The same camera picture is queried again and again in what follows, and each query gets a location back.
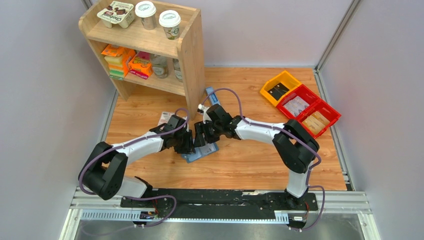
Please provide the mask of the blue rectangular box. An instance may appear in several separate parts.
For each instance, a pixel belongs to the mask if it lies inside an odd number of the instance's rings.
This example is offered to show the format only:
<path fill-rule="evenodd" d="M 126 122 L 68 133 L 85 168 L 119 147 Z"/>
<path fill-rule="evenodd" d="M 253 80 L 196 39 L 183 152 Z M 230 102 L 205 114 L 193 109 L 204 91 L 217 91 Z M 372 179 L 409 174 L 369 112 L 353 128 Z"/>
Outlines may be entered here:
<path fill-rule="evenodd" d="M 209 86 L 205 89 L 207 95 L 208 95 L 208 100 L 210 102 L 210 105 L 213 106 L 215 104 L 221 104 L 216 93 L 214 93 L 214 88 L 212 86 Z"/>

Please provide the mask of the red plastic bin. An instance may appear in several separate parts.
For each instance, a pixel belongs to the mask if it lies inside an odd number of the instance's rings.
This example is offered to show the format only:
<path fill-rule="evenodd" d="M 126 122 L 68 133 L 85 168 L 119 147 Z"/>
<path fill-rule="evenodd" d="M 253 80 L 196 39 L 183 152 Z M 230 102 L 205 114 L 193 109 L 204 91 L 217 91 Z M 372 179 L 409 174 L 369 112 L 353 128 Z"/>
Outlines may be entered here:
<path fill-rule="evenodd" d="M 295 119 L 316 139 L 333 126 L 341 116 L 326 101 L 318 100 L 308 106 Z"/>
<path fill-rule="evenodd" d="M 298 119 L 316 105 L 321 98 L 304 84 L 283 96 L 276 108 L 289 119 Z"/>

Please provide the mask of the yellow plastic bin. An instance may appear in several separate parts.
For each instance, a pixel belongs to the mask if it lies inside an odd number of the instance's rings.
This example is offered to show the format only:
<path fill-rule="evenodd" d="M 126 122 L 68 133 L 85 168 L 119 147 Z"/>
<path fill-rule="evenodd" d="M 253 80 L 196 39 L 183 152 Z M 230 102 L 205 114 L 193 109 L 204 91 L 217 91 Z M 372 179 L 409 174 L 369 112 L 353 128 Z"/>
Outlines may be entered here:
<path fill-rule="evenodd" d="M 287 70 L 282 71 L 277 76 L 268 80 L 260 89 L 259 93 L 269 101 L 274 107 L 286 97 L 289 93 L 293 92 L 302 83 L 297 80 Z"/>

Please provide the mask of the blue leather card holder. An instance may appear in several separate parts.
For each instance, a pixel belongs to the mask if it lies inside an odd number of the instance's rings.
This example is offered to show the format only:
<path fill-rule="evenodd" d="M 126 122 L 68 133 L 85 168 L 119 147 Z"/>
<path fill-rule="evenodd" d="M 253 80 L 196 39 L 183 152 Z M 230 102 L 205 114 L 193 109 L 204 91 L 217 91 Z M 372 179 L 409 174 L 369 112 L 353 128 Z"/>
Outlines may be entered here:
<path fill-rule="evenodd" d="M 203 157 L 213 154 L 219 150 L 216 143 L 207 143 L 204 146 L 196 147 L 195 153 L 181 154 L 181 157 L 189 164 Z"/>

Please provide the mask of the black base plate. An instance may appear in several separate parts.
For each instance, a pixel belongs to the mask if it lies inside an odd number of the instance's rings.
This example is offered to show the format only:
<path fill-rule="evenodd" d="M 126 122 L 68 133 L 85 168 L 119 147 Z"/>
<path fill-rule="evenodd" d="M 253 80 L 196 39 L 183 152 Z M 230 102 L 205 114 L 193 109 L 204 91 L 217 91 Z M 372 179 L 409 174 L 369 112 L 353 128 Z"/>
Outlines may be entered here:
<path fill-rule="evenodd" d="M 149 187 L 150 201 L 122 199 L 123 208 L 152 208 L 164 217 L 184 219 L 270 220 L 275 211 L 317 211 L 317 198 L 306 193 L 296 200 L 285 191 L 258 193 L 254 190 L 179 189 Z"/>

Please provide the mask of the wooden shelf unit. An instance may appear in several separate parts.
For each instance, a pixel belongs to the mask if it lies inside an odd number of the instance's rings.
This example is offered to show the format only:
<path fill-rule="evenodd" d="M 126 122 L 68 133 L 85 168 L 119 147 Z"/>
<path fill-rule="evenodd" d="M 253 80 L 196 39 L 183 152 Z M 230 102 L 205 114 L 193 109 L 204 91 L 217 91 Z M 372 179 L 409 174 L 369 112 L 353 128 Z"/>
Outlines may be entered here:
<path fill-rule="evenodd" d="M 97 1 L 80 17 L 78 22 L 82 35 L 105 72 L 109 72 L 109 66 L 101 53 L 108 44 L 112 44 L 164 56 L 167 58 L 169 67 L 173 66 L 172 60 L 177 59 L 183 80 L 179 82 L 173 74 L 163 79 L 154 75 L 148 79 L 142 79 L 131 73 L 122 80 L 111 78 L 110 80 L 121 98 L 125 101 L 128 100 L 136 86 L 145 86 L 181 95 L 185 97 L 190 118 L 194 119 L 206 88 L 201 10 L 154 0 L 153 4 L 158 15 L 166 10 L 174 10 L 181 16 L 180 37 L 170 40 L 167 39 L 161 26 L 153 30 L 146 30 L 139 18 L 136 18 L 127 28 L 106 27 L 98 18 L 97 13 L 111 3 L 110 0 Z"/>

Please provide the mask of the glass jar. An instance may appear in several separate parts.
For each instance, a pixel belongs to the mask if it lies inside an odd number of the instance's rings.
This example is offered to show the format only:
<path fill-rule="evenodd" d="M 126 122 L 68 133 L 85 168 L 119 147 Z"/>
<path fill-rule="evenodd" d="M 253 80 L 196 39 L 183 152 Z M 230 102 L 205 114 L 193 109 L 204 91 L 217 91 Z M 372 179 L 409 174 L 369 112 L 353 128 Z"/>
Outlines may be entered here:
<path fill-rule="evenodd" d="M 149 55 L 149 58 L 154 74 L 160 79 L 167 78 L 169 75 L 167 58 L 153 53 Z"/>
<path fill-rule="evenodd" d="M 182 83 L 183 82 L 183 76 L 182 76 L 179 60 L 176 59 L 176 58 L 173 58 L 172 63 L 173 63 L 173 69 L 174 69 L 175 77 L 177 78 L 177 80 L 179 82 Z"/>

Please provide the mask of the orange snack box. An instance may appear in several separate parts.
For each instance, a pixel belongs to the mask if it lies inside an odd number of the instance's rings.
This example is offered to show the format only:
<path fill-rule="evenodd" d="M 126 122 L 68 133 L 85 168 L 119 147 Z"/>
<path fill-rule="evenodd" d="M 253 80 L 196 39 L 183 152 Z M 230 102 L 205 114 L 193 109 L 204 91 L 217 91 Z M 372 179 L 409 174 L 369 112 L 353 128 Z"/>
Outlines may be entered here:
<path fill-rule="evenodd" d="M 107 47 L 101 52 L 102 56 L 114 56 L 119 57 L 123 55 L 122 64 L 124 69 L 124 77 L 129 72 L 129 66 L 128 63 L 130 60 L 136 55 L 136 51 L 134 49 L 118 46 L 118 45 L 112 45 L 109 44 Z"/>

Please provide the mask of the orange pink snack bag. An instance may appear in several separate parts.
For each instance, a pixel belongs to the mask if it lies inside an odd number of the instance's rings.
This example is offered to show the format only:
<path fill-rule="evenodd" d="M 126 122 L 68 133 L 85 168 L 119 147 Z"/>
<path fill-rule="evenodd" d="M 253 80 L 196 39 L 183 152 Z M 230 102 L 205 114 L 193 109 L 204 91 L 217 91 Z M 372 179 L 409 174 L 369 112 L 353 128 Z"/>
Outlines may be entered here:
<path fill-rule="evenodd" d="M 139 51 L 129 61 L 128 67 L 129 73 L 142 79 L 148 79 L 153 74 L 150 54 L 148 52 Z"/>

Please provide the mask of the right glass jar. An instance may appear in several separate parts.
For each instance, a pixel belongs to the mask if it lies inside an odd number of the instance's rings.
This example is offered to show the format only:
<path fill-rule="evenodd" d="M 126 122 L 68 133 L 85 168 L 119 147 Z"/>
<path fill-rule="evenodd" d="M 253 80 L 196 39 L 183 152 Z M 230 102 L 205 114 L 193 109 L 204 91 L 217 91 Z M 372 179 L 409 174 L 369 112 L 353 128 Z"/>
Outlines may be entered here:
<path fill-rule="evenodd" d="M 177 80 L 179 82 L 182 83 L 183 82 L 183 76 L 182 76 L 179 60 L 176 59 L 176 58 L 173 58 L 172 63 L 173 63 L 173 69 L 174 69 L 175 77 L 177 78 Z"/>

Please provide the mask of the aluminium rail frame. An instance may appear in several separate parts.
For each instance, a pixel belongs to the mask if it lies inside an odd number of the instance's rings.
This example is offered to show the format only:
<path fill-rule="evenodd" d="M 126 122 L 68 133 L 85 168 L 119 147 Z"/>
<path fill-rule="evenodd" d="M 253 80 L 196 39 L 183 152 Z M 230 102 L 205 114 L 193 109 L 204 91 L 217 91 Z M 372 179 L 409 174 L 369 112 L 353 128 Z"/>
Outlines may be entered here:
<path fill-rule="evenodd" d="M 147 200 L 116 195 L 104 200 L 76 189 L 60 239 L 76 236 L 81 220 L 181 223 L 278 224 L 304 232 L 317 229 L 324 217 L 353 215 L 367 240 L 380 234 L 361 191 L 309 191 L 293 200 L 282 190 L 154 188 Z"/>

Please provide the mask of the stack of coloured sponges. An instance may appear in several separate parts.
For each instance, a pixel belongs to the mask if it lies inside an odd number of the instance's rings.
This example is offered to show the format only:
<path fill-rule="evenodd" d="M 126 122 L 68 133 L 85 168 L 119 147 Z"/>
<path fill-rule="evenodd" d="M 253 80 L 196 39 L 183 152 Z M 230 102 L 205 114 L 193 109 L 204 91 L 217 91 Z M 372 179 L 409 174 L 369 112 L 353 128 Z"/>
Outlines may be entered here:
<path fill-rule="evenodd" d="M 108 64 L 109 74 L 116 76 L 118 78 L 123 78 L 125 75 L 124 67 L 123 67 L 123 55 L 120 56 L 111 56 L 105 55 L 105 61 Z"/>

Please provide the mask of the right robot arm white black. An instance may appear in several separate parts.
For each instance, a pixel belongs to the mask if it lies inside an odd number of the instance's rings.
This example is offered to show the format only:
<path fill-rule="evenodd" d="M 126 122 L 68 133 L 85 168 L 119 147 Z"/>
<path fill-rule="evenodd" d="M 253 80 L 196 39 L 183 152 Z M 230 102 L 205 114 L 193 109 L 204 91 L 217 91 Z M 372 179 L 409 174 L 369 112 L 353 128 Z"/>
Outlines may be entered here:
<path fill-rule="evenodd" d="M 202 114 L 202 121 L 194 125 L 196 148 L 213 144 L 221 136 L 273 145 L 289 170 L 286 205 L 296 210 L 305 203 L 309 170 L 320 147 L 298 121 L 265 123 L 240 115 L 232 117 L 219 104 L 210 107 L 199 104 L 197 111 Z"/>

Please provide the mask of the small pink packet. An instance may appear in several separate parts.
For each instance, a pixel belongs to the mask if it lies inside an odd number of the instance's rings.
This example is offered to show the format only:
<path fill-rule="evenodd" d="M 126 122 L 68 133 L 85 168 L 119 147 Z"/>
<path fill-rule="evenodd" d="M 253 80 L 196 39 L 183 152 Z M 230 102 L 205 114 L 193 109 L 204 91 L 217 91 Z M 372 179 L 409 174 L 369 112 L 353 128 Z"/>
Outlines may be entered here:
<path fill-rule="evenodd" d="M 162 124 L 167 124 L 173 114 L 173 112 L 163 111 L 157 125 L 160 126 Z"/>

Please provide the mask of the right white lidded paper cup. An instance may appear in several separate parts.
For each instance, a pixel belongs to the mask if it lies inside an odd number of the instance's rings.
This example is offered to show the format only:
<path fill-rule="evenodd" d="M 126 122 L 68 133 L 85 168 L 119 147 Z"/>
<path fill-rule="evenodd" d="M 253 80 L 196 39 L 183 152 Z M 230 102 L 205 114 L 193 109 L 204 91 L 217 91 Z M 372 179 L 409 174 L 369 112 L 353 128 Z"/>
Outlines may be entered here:
<path fill-rule="evenodd" d="M 163 27 L 169 40 L 176 40 L 180 36 L 180 23 L 182 19 L 175 10 L 165 10 L 159 15 L 159 24 Z"/>

